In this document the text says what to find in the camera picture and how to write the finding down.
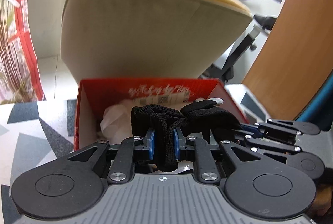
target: black fabric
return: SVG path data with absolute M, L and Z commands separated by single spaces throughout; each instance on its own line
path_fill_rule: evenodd
M 161 171 L 174 171 L 178 164 L 174 154 L 174 129 L 180 127 L 184 137 L 192 132 L 202 132 L 209 143 L 212 130 L 217 142 L 224 137 L 221 129 L 242 129 L 237 118 L 230 112 L 215 106 L 216 102 L 193 102 L 179 112 L 160 105 L 133 107 L 131 112 L 132 133 L 144 137 L 151 127 L 155 129 L 155 161 Z

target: green leaf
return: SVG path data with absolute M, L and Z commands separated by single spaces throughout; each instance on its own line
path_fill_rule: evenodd
M 12 11 L 7 17 L 7 27 L 8 28 L 11 25 L 11 23 L 13 22 L 13 20 L 14 20 L 14 11 Z

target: tabletop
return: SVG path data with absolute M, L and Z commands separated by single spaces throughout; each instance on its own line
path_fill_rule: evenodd
M 76 99 L 0 105 L 0 224 L 19 214 L 10 197 L 23 172 L 74 150 Z

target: gray ribbed panel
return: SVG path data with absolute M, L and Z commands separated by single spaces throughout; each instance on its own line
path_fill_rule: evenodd
M 193 176 L 137 174 L 124 185 L 112 185 L 87 212 L 59 221 L 22 216 L 15 224 L 264 224 L 236 211 L 218 187 L 197 183 Z M 304 216 L 274 223 L 311 224 Z

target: red box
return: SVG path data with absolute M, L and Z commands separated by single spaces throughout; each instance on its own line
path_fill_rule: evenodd
M 104 110 L 124 99 L 160 101 L 176 99 L 192 102 L 197 98 L 222 98 L 220 106 L 236 116 L 241 123 L 247 119 L 218 79 L 174 78 L 108 78 L 84 79 L 79 84 L 75 115 L 74 149 L 96 141 L 98 124 Z

